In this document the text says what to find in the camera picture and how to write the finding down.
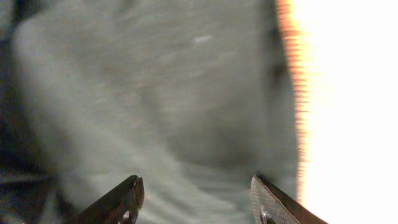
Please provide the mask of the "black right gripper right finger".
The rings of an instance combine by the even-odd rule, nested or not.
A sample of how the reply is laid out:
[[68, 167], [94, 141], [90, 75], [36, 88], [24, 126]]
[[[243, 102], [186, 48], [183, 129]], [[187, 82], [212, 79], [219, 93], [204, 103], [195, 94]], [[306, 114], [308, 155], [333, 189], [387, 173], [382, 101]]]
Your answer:
[[327, 224], [261, 175], [251, 180], [250, 198], [256, 224]]

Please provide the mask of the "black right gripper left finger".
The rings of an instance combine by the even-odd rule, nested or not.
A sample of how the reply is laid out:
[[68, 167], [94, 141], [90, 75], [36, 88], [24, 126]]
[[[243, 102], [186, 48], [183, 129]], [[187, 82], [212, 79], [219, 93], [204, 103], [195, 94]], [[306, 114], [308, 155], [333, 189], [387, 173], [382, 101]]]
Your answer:
[[144, 196], [143, 178], [131, 175], [65, 224], [135, 224]]

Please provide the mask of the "black shorts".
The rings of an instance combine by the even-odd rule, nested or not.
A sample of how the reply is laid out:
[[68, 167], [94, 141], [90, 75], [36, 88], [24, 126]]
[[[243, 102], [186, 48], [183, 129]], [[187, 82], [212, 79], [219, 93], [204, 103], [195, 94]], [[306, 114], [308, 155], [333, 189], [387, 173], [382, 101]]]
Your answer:
[[252, 223], [297, 195], [274, 1], [1, 2], [1, 218], [59, 223], [126, 177], [139, 223]]

